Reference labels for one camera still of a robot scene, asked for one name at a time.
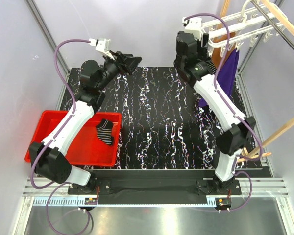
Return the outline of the white clip hanger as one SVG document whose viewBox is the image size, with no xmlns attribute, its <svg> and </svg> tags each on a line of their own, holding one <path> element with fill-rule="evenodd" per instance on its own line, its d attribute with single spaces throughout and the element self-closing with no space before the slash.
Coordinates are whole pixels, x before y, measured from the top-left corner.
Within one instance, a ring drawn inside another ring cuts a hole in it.
<svg viewBox="0 0 294 235">
<path fill-rule="evenodd" d="M 265 34 L 264 41 L 273 35 L 279 35 L 276 28 L 283 31 L 285 24 L 278 16 L 287 18 L 276 4 L 247 0 L 240 12 L 221 18 L 227 27 L 219 19 L 214 19 L 202 23 L 201 32 L 209 35 L 208 49 L 211 52 L 218 48 L 221 53 L 233 47 L 239 50 L 244 41 L 249 41 L 249 47 L 253 47 L 262 34 Z"/>
</svg>

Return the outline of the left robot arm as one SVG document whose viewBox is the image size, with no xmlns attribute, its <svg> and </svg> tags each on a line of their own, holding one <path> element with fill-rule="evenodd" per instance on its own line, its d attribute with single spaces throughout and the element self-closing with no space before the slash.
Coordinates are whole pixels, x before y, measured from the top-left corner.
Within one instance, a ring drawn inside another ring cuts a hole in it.
<svg viewBox="0 0 294 235">
<path fill-rule="evenodd" d="M 103 65 L 94 60 L 82 64 L 79 92 L 72 98 L 72 107 L 42 142 L 34 141 L 29 146 L 30 181 L 35 189 L 40 187 L 34 182 L 34 174 L 49 179 L 51 183 L 79 185 L 86 194 L 96 189 L 94 176 L 71 165 L 66 154 L 82 127 L 101 107 L 105 99 L 103 89 L 118 75 L 132 75 L 142 61 L 139 56 L 120 51 L 111 54 L 111 57 L 105 56 Z"/>
</svg>

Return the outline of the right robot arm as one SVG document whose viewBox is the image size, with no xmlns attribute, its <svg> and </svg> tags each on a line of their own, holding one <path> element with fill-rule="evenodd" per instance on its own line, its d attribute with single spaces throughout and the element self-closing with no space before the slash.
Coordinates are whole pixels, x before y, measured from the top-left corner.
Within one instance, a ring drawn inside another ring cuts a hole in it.
<svg viewBox="0 0 294 235">
<path fill-rule="evenodd" d="M 251 139 L 256 121 L 241 112 L 215 80 L 217 69 L 207 52 L 208 38 L 209 35 L 204 34 L 198 40 L 191 33 L 179 31 L 174 67 L 179 77 L 206 101 L 223 129 L 216 138 L 219 161 L 207 187 L 209 192 L 224 194 L 234 183 L 238 156 Z"/>
</svg>

